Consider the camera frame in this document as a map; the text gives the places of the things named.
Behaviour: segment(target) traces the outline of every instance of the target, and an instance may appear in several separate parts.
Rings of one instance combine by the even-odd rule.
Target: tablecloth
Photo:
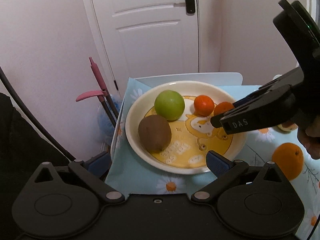
[[[223,86],[220,87],[239,100],[259,86]],[[143,93],[150,90],[147,85],[135,79],[129,79],[124,96],[120,129],[116,141],[116,149],[109,174],[105,183],[128,197],[129,194],[175,194],[186,193],[190,197],[194,192],[216,179],[211,172],[197,175],[177,175],[159,170],[143,161],[130,147],[125,136],[125,119],[131,105]],[[271,161],[275,149],[286,142],[296,144],[303,151],[303,168],[291,184],[297,191],[305,207],[305,217],[297,231],[297,236],[307,239],[320,214],[320,160],[313,160],[297,140],[297,131],[284,133],[278,128],[266,128],[248,133],[244,148],[236,157],[252,166],[263,166]],[[166,186],[173,182],[174,190]],[[312,240],[320,240],[320,231],[316,229]]]

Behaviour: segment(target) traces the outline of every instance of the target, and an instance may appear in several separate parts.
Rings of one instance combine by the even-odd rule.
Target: yellow plate
[[[166,150],[159,154],[148,153],[141,145],[138,126],[148,115],[156,114],[154,101],[164,90],[174,90],[184,96],[186,103],[183,115],[177,121],[170,122],[172,140]],[[157,86],[131,106],[125,123],[125,131],[132,149],[144,161],[164,171],[177,174],[197,174],[207,172],[205,156],[214,150],[233,160],[244,146],[246,133],[227,135],[222,128],[215,129],[210,117],[194,115],[193,100],[199,95],[207,95],[216,103],[233,103],[234,99],[225,91],[196,81],[178,81]]]

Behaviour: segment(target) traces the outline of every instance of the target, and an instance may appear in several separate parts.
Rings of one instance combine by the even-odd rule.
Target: door panel
[[[198,72],[197,14],[184,0],[92,0],[124,95],[129,77]]]

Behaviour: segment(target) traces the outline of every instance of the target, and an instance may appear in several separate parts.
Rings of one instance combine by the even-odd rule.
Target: cartoon animal
[[[199,117],[193,114],[186,114],[188,118],[185,126],[189,133],[197,137],[197,143],[201,151],[208,150],[207,144],[210,138],[218,138],[227,141],[232,135],[227,135],[223,128],[214,128],[210,123],[211,116]]]

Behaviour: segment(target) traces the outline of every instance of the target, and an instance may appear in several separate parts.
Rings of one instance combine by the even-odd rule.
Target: pink handle
[[[79,95],[76,98],[76,102],[84,100],[86,98],[92,98],[92,97],[98,97],[100,100],[101,96],[103,97],[103,92],[101,90],[89,91]]]
[[[102,75],[101,75],[101,72],[98,68],[98,65],[93,61],[92,57],[89,57],[89,60],[90,60],[90,63],[91,63],[91,69],[92,69],[92,72],[101,88],[101,90],[105,90],[105,91],[108,91],[107,89],[107,85],[106,83],[104,82],[103,78],[102,78]]]

